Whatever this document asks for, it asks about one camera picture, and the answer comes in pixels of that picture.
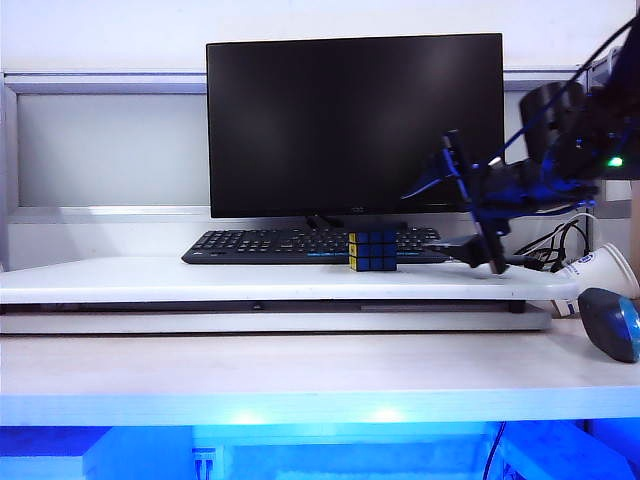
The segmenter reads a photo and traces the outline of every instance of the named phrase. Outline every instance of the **computer monitor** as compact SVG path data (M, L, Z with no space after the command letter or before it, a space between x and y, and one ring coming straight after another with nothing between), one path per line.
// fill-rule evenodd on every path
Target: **computer monitor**
M400 197L444 132L504 141L500 34L208 44L207 89L213 218L460 210Z

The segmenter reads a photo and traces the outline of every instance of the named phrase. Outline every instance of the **black keyboard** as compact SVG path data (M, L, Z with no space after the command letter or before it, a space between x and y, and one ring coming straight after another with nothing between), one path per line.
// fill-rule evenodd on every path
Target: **black keyboard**
M216 230L205 233L182 256L198 264L349 263L347 230ZM449 257L426 245L438 240L433 228L398 232L398 263L440 263Z

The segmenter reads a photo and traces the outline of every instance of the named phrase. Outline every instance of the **wire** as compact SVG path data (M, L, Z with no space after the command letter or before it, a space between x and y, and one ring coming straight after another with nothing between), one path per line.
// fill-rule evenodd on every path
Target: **wire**
M562 229L569 223L573 222L576 218L579 217L588 217L591 218L594 221L594 228L593 230L595 231L595 225L597 224L597 222L599 221L599 219L593 215L591 215L590 213L587 212L579 212L576 213L575 215L573 215L572 217L570 217L566 222L561 223L560 225L558 225L551 233L548 233L546 235L543 235L542 237L534 240L533 242L528 243L527 245L525 245L524 247L520 248L519 250L517 250L515 252L515 255L528 255L531 252L538 250L540 247L542 247L545 243L547 243L549 240L553 239L553 237L555 237L556 235L559 235L562 233ZM586 234L580 229L581 233L583 234L583 238L585 238L586 241Z
M551 97L551 99L534 114L534 116L527 122L526 125L524 125L516 133L514 133L511 136L511 138L509 138L509 140L507 140L505 144L502 147L500 147L496 152L496 154L491 158L501 157L502 154L507 150L507 148L509 148L513 144L513 142L515 142L518 138L520 138L520 136L528 132L531 127L533 127L536 123L538 123L542 118L542 116L544 115L544 113L547 110L549 110L549 108L551 108L551 106L554 103L556 103L562 95L564 95L564 93L569 89L571 84L575 82L578 79L578 77L580 77L580 75L582 75L584 72L586 72L589 69L589 67L591 66L591 63L593 63L593 61L596 58L598 58L598 56L611 44L611 42L613 42L616 38L622 35L622 33L624 33L625 30L627 30L633 25L633 22L636 20L636 18L638 18L637 15L634 16L627 23L625 23L618 30L616 30L613 33L613 35L611 35L607 40L605 40L605 42L602 45L600 45L600 47L598 47L598 49L595 52L593 52L593 54L587 59L587 61L584 62L578 70L576 70L573 76L569 80L567 80L567 82L562 86L562 88L560 88L560 90L558 90Z
M489 452L489 456L487 457L487 463L484 466L484 473L482 474L482 480L487 480L489 478L489 470L491 470L491 463L493 462L493 456L496 454L496 449L498 448L498 444L500 443L500 438L502 438L504 427L506 426L507 426L507 422L500 422L500 429L496 434L496 438L493 440L491 451Z

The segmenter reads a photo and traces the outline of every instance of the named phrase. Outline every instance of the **white cup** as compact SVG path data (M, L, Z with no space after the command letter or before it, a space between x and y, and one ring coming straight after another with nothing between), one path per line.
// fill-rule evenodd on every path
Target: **white cup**
M604 288L629 298L640 297L640 286L631 267L620 250L613 244L605 243L602 247L567 265L556 272L566 278L575 280L580 293L587 288ZM578 299L554 300L560 316L578 313Z

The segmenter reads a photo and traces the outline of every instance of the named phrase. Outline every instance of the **wall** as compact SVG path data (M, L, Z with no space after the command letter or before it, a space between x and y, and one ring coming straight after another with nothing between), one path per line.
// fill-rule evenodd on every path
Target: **wall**
M634 3L2 0L0 58L7 72L202 71L203 45L210 41L500 31L507 66L570 65L583 61L631 17ZM508 131L516 128L514 122L507 127ZM454 220L440 217L426 223L447 236L469 231L466 218ZM546 233L560 221L513 222L514 233L506 239L508 250ZM148 217L143 223L104 216L65 222L69 220L43 225L36 218L12 223L12 268L94 256L181 254L211 228L206 215L180 221ZM628 223L619 222L623 228L616 228L617 232ZM42 238L47 238L47 248L42 248Z
M566 65L634 0L3 0L5 71L203 70L211 41L499 31L507 65Z

